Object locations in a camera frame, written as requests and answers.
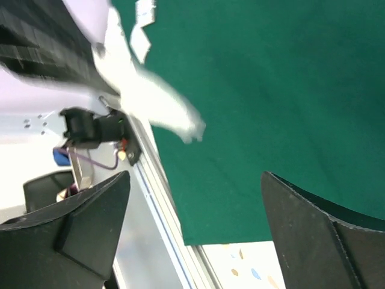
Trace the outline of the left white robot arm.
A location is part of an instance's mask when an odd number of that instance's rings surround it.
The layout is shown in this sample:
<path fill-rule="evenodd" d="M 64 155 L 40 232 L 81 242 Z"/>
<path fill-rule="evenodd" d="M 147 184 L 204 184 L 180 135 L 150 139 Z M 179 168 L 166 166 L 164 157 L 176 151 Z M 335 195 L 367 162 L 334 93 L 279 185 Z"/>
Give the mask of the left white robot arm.
<path fill-rule="evenodd" d="M 96 148 L 120 140 L 124 116 L 96 116 L 86 97 L 119 91 L 99 73 L 96 58 L 106 56 L 109 1 L 1 2 L 1 113 L 57 110 L 70 144 Z"/>

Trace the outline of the white labelled packet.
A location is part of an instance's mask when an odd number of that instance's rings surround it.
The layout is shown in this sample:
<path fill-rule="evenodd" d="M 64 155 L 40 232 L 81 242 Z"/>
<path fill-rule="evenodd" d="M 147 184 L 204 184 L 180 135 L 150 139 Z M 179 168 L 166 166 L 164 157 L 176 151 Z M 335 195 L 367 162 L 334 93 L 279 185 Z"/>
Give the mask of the white labelled packet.
<path fill-rule="evenodd" d="M 151 48 L 151 42 L 142 27 L 138 25 L 133 27 L 129 44 L 139 63 L 144 64 Z"/>

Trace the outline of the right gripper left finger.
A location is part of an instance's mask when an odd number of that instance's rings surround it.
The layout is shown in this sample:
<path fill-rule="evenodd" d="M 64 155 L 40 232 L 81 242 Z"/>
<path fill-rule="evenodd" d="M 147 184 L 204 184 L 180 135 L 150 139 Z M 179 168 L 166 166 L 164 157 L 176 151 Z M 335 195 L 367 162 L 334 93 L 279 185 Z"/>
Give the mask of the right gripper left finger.
<path fill-rule="evenodd" d="M 1 224 L 1 288 L 102 288 L 130 193 L 123 171 Z"/>

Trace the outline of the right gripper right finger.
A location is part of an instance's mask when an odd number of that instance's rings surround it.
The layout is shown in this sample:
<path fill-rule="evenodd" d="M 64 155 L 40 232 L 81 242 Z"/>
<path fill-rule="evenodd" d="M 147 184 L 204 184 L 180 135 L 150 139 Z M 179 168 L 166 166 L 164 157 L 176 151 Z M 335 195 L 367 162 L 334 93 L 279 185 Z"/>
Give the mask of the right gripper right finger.
<path fill-rule="evenodd" d="M 261 192 L 286 288 L 384 288 L 384 220 L 271 172 Z"/>

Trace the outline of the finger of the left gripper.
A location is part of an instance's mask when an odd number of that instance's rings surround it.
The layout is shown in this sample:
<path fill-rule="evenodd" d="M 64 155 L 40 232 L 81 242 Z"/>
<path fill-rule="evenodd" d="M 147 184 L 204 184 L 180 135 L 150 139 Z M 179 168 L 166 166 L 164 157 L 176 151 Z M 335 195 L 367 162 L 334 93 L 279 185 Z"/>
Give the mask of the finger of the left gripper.
<path fill-rule="evenodd" d="M 1 66 L 118 96 L 99 74 L 110 1 L 1 1 Z"/>

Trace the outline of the green surgical drape cloth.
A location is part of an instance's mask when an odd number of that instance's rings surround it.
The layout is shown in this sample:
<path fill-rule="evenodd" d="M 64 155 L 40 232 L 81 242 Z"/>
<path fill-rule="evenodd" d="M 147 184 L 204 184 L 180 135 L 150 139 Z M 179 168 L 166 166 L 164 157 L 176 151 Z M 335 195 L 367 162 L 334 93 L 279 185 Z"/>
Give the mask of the green surgical drape cloth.
<path fill-rule="evenodd" d="M 145 32 L 206 122 L 154 131 L 187 245 L 269 240 L 265 171 L 384 217 L 383 1 L 158 1 Z"/>

